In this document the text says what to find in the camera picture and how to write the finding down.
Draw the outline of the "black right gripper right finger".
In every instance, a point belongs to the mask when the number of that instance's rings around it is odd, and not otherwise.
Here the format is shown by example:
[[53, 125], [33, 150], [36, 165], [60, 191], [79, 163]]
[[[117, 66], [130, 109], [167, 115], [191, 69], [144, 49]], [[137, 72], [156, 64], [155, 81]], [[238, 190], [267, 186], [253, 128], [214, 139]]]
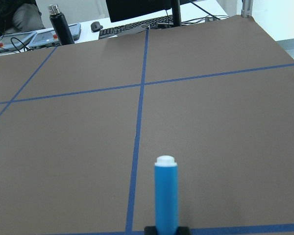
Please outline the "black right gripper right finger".
[[177, 235], [191, 235], [191, 230], [189, 227], [179, 226], [177, 228]]

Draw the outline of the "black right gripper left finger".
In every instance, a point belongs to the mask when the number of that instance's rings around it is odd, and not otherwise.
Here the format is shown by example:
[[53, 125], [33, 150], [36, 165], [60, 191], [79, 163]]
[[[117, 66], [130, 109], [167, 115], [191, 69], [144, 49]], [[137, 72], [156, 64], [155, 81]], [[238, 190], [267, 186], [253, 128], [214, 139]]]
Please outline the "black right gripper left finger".
[[155, 226], [144, 227], [144, 235], [157, 235], [157, 230]]

